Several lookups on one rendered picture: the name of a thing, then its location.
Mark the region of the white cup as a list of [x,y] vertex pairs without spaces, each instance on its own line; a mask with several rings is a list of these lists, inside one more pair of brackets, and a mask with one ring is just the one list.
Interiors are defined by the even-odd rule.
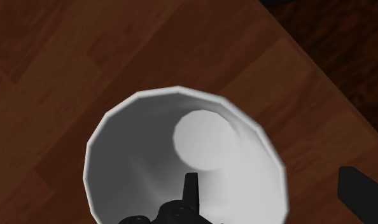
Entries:
[[286,169],[262,127],[226,98],[186,87],[136,92],[105,113],[87,143],[83,182],[96,224],[153,221],[199,179],[212,224],[284,224]]

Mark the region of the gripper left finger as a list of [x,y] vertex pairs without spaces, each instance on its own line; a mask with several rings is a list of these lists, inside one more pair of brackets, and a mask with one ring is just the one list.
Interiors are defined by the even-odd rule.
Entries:
[[200,215],[199,209],[198,174],[189,172],[185,174],[182,199],[162,204],[153,221],[137,215],[126,217],[118,224],[212,224]]

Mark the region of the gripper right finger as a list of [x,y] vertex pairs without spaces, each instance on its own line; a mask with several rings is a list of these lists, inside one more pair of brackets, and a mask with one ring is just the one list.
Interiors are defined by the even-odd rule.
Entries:
[[353,166],[339,167],[339,200],[364,224],[378,224],[378,183]]

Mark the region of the brown wooden table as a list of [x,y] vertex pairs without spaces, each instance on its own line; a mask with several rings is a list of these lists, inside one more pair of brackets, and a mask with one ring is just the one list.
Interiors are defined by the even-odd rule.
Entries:
[[0,0],[0,224],[95,224],[88,139],[134,92],[175,85],[261,124],[287,224],[360,224],[338,168],[378,182],[378,133],[257,0]]

